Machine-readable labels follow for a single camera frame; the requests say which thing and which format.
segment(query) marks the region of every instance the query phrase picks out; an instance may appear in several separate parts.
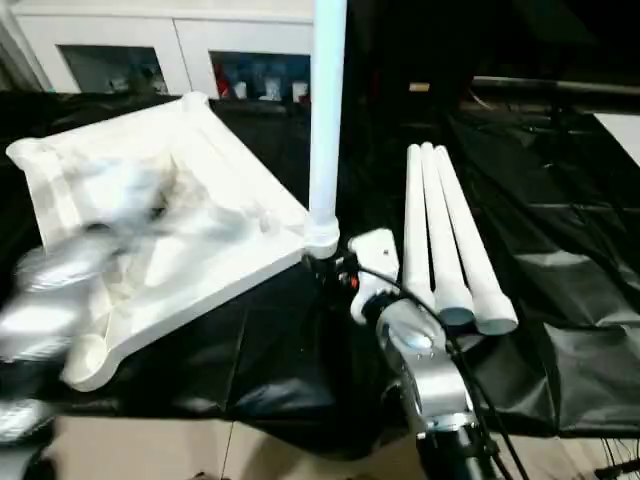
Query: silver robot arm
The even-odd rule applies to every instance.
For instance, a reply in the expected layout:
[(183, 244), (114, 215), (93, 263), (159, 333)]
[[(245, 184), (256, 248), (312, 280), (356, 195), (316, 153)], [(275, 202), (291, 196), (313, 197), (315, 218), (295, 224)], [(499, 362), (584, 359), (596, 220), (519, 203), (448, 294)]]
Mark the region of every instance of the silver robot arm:
[(1, 480), (53, 478), (40, 453), (52, 438), (55, 411), (39, 395), (58, 381), (73, 338), (89, 320), (92, 283), (121, 247), (112, 230), (97, 226), (18, 264), (18, 291), (0, 313)]
[[(346, 282), (358, 285), (351, 315), (375, 331), (397, 376), (427, 477), (498, 478), (491, 464), (495, 446), (483, 438), (467, 386), (447, 351), (443, 328), (391, 283), (399, 270), (393, 235), (389, 230), (374, 230), (352, 239), (349, 249), (356, 259), (338, 260), (346, 265), (338, 278), (357, 275), (357, 282)], [(367, 270), (382, 273), (386, 280)]]

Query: white cabinet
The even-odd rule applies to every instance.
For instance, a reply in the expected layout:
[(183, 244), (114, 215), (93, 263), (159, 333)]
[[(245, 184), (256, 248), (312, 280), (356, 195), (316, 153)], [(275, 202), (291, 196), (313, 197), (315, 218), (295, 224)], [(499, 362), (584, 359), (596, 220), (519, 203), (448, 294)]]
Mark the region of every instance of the white cabinet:
[(191, 90), (170, 19), (18, 16), (18, 23), (56, 92)]
[(56, 92), (307, 101), (313, 0), (22, 0)]

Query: black table cover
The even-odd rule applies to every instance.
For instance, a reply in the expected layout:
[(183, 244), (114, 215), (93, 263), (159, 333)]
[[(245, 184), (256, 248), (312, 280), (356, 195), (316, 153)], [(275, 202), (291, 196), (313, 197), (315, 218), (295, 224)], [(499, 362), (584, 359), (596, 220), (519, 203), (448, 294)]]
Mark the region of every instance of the black table cover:
[[(170, 100), (2, 94), (2, 151)], [(212, 104), (304, 205), (309, 115)], [(592, 116), (425, 112), (422, 123), (345, 112), (337, 214), (342, 240), (388, 227), (402, 245), (406, 147), (448, 146), (520, 328), (469, 359), (510, 432), (640, 435), (640, 169)], [(39, 235), (24, 176), (0, 163), (2, 293)], [(64, 411), (224, 418), (333, 457), (365, 455), (402, 412), (370, 333), (297, 265), (132, 355), (91, 393), (46, 392)]]

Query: white vertical pole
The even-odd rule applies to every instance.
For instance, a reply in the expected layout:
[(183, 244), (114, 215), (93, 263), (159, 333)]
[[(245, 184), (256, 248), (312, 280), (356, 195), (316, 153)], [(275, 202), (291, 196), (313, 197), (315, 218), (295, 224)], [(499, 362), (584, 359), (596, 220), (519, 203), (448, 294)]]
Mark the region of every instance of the white vertical pole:
[(433, 146), (423, 144), (422, 174), (436, 283), (436, 310), (447, 324), (462, 325), (473, 320), (473, 300), (462, 276), (434, 156)]
[(437, 147), (435, 158), (460, 257), (473, 295), (476, 327), (485, 335), (508, 333), (518, 326), (511, 300), (500, 289), (447, 149)]
[(404, 210), (404, 258), (402, 281), (430, 307), (435, 307), (429, 272), (427, 213), (424, 206), (422, 152), (418, 145), (407, 150), (407, 191)]
[(347, 0), (315, 0), (311, 72), (311, 165), (307, 250), (318, 258), (333, 255), (340, 230), (336, 218), (342, 75)]

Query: white pipe bundle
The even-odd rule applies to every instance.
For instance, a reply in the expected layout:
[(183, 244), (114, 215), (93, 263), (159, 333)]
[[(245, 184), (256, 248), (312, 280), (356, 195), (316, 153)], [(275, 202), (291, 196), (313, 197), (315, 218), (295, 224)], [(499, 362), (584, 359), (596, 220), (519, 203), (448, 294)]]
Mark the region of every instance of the white pipe bundle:
[(429, 242), (424, 205), (422, 152), (418, 145), (407, 150), (407, 191), (404, 211), (404, 269), (405, 287), (420, 300), (435, 308), (429, 272)]
[(435, 162), (467, 282), (473, 294), (476, 327), (485, 335), (511, 332), (518, 326), (516, 312), (511, 300), (500, 289), (446, 148), (439, 146), (435, 149)]
[(422, 175), (436, 284), (435, 305), (448, 325), (463, 325), (473, 320), (473, 300), (462, 276), (462, 267), (434, 157), (433, 146), (424, 143)]

